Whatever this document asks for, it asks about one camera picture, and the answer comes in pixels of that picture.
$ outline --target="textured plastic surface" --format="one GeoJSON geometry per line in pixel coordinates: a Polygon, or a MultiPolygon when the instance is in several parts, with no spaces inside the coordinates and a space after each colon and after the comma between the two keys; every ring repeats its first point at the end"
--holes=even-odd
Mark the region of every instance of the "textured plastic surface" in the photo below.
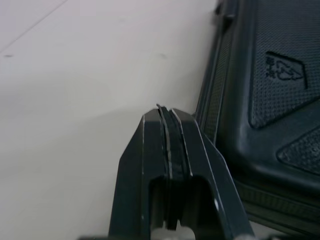
{"type": "Polygon", "coordinates": [[[320,1],[238,0],[225,28],[227,3],[197,121],[252,220],[319,234],[320,1]]]}
{"type": "Polygon", "coordinates": [[[320,97],[320,1],[257,2],[250,123],[261,128],[320,97]]]}

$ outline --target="black plastic case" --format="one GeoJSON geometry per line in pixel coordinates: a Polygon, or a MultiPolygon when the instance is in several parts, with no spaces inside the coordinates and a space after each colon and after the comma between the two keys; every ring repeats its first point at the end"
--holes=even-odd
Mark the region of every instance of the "black plastic case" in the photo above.
{"type": "Polygon", "coordinates": [[[225,0],[195,117],[249,214],[320,234],[320,0],[225,0]]]}

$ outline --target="white surface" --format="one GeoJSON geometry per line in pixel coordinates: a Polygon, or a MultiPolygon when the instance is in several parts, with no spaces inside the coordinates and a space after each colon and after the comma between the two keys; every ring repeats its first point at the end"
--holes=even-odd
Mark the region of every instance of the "white surface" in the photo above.
{"type": "Polygon", "coordinates": [[[215,0],[0,1],[0,239],[106,235],[156,103],[195,110],[215,0]]]}

